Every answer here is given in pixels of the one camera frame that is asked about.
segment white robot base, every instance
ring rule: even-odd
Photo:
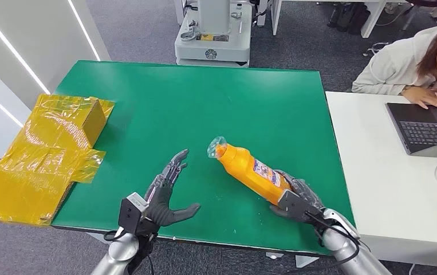
[[[175,41],[178,65],[249,66],[252,6],[231,2],[230,14],[222,16],[230,16],[228,33],[201,33],[198,11],[188,9]]]

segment green table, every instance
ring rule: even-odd
[[[306,179],[330,208],[353,221],[318,72],[79,61],[57,94],[116,102],[95,149],[107,154],[91,184],[76,183],[54,226],[118,227],[120,201],[146,188],[189,148],[171,208],[199,202],[160,235],[192,241],[325,253],[313,228],[275,216],[206,149],[223,135],[260,161]]]

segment yellow packaging tape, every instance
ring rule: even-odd
[[[73,182],[90,183],[105,152],[93,150],[114,103],[40,95],[0,159],[0,221],[49,225]]]

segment woman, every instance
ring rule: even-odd
[[[403,95],[424,109],[437,107],[437,27],[385,46],[353,82],[352,92]]]

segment orange plastic bottle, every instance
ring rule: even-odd
[[[227,143],[218,136],[208,146],[208,157],[218,159],[225,170],[248,188],[277,205],[289,183],[278,172],[254,158],[249,150]]]

